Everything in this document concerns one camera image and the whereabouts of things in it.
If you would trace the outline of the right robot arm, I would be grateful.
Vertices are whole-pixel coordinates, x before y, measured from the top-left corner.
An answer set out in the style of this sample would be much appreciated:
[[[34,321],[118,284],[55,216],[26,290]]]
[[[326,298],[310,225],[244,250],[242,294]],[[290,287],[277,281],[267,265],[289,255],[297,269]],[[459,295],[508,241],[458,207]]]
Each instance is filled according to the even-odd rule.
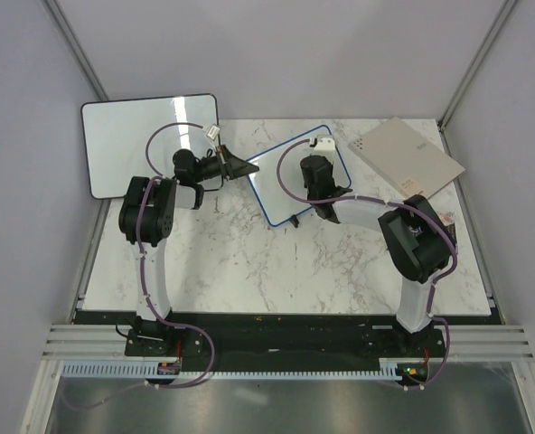
[[[333,164],[323,156],[300,162],[306,200],[322,219],[379,231],[393,265],[402,277],[396,318],[401,327],[392,333],[394,349],[410,356],[425,344],[422,332],[431,321],[436,277],[455,255],[456,241],[428,199],[415,194],[402,203],[361,196],[338,186]]]

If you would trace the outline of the blue-framed small whiteboard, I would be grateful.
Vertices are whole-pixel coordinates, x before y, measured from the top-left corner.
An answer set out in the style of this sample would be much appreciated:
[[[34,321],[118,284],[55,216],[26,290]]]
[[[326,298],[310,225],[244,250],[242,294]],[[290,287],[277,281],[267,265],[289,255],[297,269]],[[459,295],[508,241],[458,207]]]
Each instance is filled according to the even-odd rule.
[[[330,127],[326,124],[321,124],[301,134],[295,134],[282,143],[247,159],[248,163],[259,168],[256,173],[248,175],[248,179],[258,200],[259,207],[270,226],[278,227],[288,222],[292,216],[299,216],[311,208],[308,204],[292,199],[281,188],[277,180],[277,162],[281,155],[298,141],[308,139],[313,142],[319,136],[331,137],[332,135],[333,131]],[[308,144],[295,148],[286,155],[280,170],[285,187],[294,195],[303,199],[307,197],[307,190],[304,188],[300,162],[310,154],[311,149]]]

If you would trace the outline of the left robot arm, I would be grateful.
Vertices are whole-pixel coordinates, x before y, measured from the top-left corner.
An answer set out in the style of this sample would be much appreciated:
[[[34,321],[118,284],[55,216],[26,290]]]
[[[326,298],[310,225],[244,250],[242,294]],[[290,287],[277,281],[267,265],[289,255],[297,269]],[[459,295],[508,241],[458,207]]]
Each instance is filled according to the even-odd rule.
[[[182,148],[173,155],[174,175],[134,176],[118,216],[118,227],[133,252],[139,296],[127,332],[127,356],[177,356],[181,327],[169,325],[173,309],[166,288],[165,249],[176,208],[197,210],[205,195],[202,183],[255,174],[259,167],[220,145],[199,158]]]

